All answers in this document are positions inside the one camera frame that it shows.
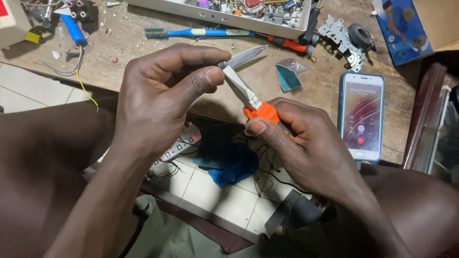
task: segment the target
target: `blue phone case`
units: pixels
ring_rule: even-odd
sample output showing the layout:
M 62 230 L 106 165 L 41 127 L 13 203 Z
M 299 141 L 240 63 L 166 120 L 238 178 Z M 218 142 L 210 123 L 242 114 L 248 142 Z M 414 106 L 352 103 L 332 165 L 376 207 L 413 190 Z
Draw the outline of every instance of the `blue phone case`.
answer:
M 352 73 L 352 74 L 358 74 L 358 75 L 370 75 L 370 76 L 377 76 L 381 77 L 382 79 L 382 89 L 381 89 L 381 102 L 383 103 L 381 106 L 381 122 L 380 122 L 380 134 L 381 134 L 381 140 L 379 141 L 379 158 L 377 160 L 372 160 L 372 159 L 359 159 L 363 161 L 378 161 L 381 159 L 381 151 L 382 151 L 382 123 L 383 123 L 383 118 L 384 118 L 384 77 L 380 75 L 375 75 L 375 74 L 369 74 L 369 73 L 353 73 L 353 72 L 347 72 L 341 75 L 340 77 L 340 93 L 339 93 L 339 101 L 338 101 L 338 119 L 337 119 L 337 125 L 336 127 L 338 128 L 338 132 L 340 132 L 341 138 L 343 137 L 342 132 L 341 132 L 341 125 L 342 125 L 342 117 L 343 117 L 343 95 L 344 95 L 344 77 L 346 74 Z

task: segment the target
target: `power strip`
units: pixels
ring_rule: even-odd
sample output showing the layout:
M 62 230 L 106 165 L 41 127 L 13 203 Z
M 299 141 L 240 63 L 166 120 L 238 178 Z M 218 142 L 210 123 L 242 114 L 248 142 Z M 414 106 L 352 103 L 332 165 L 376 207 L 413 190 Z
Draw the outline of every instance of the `power strip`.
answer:
M 182 151 L 188 149 L 189 147 L 196 144 L 201 140 L 201 132 L 198 127 L 195 126 L 192 122 L 185 122 L 182 128 L 177 141 L 172 145 L 172 147 L 163 154 L 163 156 L 155 161 L 150 167 L 150 171 L 154 171 L 156 168 L 164 164 L 166 161 L 180 154 Z

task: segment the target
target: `wooden workbench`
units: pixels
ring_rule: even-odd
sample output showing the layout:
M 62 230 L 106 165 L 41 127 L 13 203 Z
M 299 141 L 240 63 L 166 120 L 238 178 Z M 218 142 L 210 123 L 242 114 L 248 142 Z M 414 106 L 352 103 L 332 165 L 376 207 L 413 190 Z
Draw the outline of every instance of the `wooden workbench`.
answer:
M 187 38 L 147 39 L 144 28 L 165 28 L 179 30 L 186 28 L 202 28 L 203 22 L 191 18 L 180 17 L 168 13 L 149 10 L 122 3 L 119 6 L 107 8 L 102 0 L 94 0 L 99 4 L 98 30 L 88 36 L 88 46 L 85 48 L 80 77 L 83 83 L 104 89 L 119 91 L 124 68 L 129 60 L 157 50 L 166 48 L 178 42 L 194 45 L 214 46 L 232 51 L 233 55 L 248 48 L 269 44 L 269 48 L 260 54 L 259 58 L 239 68 L 239 75 L 257 93 L 259 99 L 268 101 L 276 97 L 285 97 L 324 109 L 336 123 L 338 108 L 339 77 L 347 69 L 345 58 L 336 56 L 334 45 L 320 41 L 314 51 L 317 63 L 312 63 L 306 57 L 300 56 L 288 49 L 279 48 L 263 37 L 252 38 L 202 38 L 198 41 Z M 383 50 L 377 55 L 369 53 L 361 72 L 380 74 L 384 76 L 386 91 L 384 95 L 384 123 L 382 159 L 401 163 L 405 149 L 406 137 L 413 107 L 415 86 L 419 73 L 419 63 L 410 63 L 394 68 L 387 47 L 381 34 L 376 18 L 371 18 L 371 1 L 353 0 L 324 0 L 321 4 L 321 15 L 318 26 L 325 23 L 328 14 L 335 20 L 342 18 L 344 25 L 357 22 L 365 26 L 373 35 L 376 46 Z M 106 34 L 107 28 L 112 33 Z M 8 50 L 0 51 L 0 62 L 11 64 L 50 76 L 62 77 L 48 69 L 43 61 L 50 66 L 71 71 L 77 59 L 65 63 L 65 52 L 73 46 L 62 21 L 56 27 L 56 33 L 50 36 L 42 45 L 31 42 L 21 42 Z M 52 50 L 62 54 L 55 60 Z M 286 58 L 294 57 L 308 72 L 299 75 L 302 87 L 283 93 L 277 81 L 274 64 Z M 76 76 L 64 77 L 76 81 Z M 236 98 L 228 86 L 220 86 L 215 94 L 206 94 L 196 101 L 192 112 L 230 122 L 244 123 L 242 103 Z

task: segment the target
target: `incoming call screen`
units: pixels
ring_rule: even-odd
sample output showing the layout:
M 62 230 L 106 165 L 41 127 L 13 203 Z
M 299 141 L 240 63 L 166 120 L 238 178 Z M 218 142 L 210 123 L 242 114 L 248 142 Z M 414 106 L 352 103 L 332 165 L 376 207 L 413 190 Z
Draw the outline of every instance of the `incoming call screen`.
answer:
M 343 140 L 349 149 L 379 151 L 381 86 L 346 83 Z

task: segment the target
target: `toothbrush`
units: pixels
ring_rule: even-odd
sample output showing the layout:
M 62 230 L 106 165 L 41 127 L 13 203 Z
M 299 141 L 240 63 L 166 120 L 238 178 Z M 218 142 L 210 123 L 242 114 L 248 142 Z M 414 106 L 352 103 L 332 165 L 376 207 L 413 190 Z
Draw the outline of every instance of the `toothbrush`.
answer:
M 252 37 L 254 31 L 244 29 L 204 29 L 189 28 L 179 31 L 166 31 L 163 28 L 145 28 L 147 38 L 166 38 L 171 36 L 191 36 L 191 37 Z

